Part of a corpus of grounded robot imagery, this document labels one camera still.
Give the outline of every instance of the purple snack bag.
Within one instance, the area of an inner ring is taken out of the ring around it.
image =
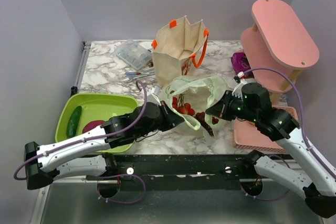
[[[251,69],[250,64],[246,58],[246,55],[243,52],[235,52],[231,57],[231,63],[236,74],[239,72],[245,72],[248,69]],[[246,77],[252,77],[253,74],[249,73]]]

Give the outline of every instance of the green vegetable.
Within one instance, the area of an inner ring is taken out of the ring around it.
[[[76,136],[81,114],[82,114],[81,106],[76,107],[73,113],[71,114],[69,122],[68,122],[68,127],[67,127],[67,137],[68,138],[72,138]]]

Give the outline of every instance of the white marble surface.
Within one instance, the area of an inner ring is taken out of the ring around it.
[[[95,41],[91,44],[85,74],[80,92],[125,94],[135,97],[139,104],[143,103],[143,93],[135,87],[135,83],[123,81],[126,71],[133,71],[123,61],[112,55],[115,47],[122,41]],[[145,48],[151,48],[151,41],[139,41]],[[234,71],[230,57],[242,49],[239,41],[210,41],[206,48],[206,57],[194,75],[218,74],[234,88]],[[147,89],[156,84],[155,77],[141,79]],[[234,148],[231,123],[225,127],[212,142],[203,138],[180,135],[178,133],[158,132],[153,137],[140,143],[134,142],[126,152],[128,154],[246,154],[250,150]]]

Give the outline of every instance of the green tray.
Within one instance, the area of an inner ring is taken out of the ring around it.
[[[91,121],[107,121],[113,116],[131,113],[138,106],[138,102],[133,97],[117,94],[97,94],[97,93],[80,93],[75,94],[68,100],[62,114],[58,120],[55,141],[61,142],[67,139],[66,130],[73,110],[77,106],[82,106],[77,134],[82,134],[82,130]],[[119,146],[104,152],[121,153],[127,151],[132,144]]]

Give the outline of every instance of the clear plastic container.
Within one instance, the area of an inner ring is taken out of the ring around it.
[[[139,70],[152,60],[152,54],[132,39],[126,40],[114,52],[119,59]]]

